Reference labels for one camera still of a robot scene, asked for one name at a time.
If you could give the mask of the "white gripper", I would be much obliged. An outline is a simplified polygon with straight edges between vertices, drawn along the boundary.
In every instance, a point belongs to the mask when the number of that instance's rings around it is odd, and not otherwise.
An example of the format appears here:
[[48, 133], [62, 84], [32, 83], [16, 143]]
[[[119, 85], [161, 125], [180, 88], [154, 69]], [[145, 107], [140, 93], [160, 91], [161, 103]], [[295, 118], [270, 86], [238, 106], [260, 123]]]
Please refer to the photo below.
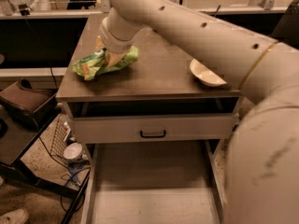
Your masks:
[[124, 52], [132, 45], [133, 42], [131, 40], [122, 41], [114, 37], [107, 28], [107, 18], [102, 20], [99, 27], [99, 36], [96, 37], [96, 48], [107, 48], [105, 54], [105, 67], [111, 67], [117, 64], [124, 57]]

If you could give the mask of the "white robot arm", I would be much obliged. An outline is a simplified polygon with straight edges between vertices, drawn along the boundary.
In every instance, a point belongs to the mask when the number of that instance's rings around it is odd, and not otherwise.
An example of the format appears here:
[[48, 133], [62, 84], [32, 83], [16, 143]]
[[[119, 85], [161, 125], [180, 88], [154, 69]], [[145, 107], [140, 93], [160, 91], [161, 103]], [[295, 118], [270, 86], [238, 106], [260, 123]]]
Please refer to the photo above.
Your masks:
[[299, 224], [299, 51], [169, 0], [109, 2], [109, 51], [125, 52], [149, 26], [255, 104], [228, 148], [223, 223]]

